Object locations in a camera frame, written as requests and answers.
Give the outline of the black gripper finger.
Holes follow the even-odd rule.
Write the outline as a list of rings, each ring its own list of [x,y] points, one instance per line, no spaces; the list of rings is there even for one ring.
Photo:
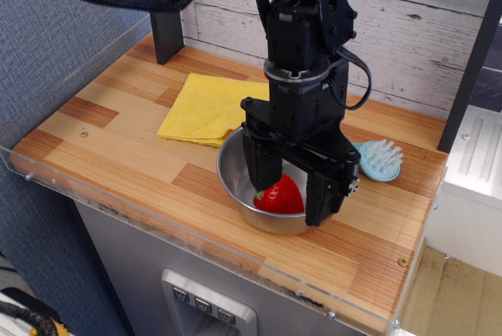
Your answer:
[[[270,141],[242,135],[243,151],[251,184],[257,192],[270,188],[282,177],[282,156]]]
[[[339,212],[344,198],[345,195],[337,181],[320,173],[309,173],[305,208],[306,225],[320,226],[333,214]]]

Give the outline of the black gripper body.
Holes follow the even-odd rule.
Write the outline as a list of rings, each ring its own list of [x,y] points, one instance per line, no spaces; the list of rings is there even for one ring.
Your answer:
[[[358,185],[360,155],[341,131],[349,109],[347,99],[349,62],[327,60],[316,68],[289,71],[266,61],[269,100],[247,97],[243,134],[270,141],[282,159],[296,156],[303,164],[324,169],[322,175],[340,184],[345,196]]]

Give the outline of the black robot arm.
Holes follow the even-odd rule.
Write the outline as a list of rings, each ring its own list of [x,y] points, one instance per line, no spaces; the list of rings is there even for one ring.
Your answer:
[[[267,38],[269,98],[241,102],[242,143],[257,191],[270,188],[288,162],[307,174],[306,223],[337,213],[358,185],[361,156],[341,132],[348,68],[346,48],[356,12],[347,0],[256,0]]]

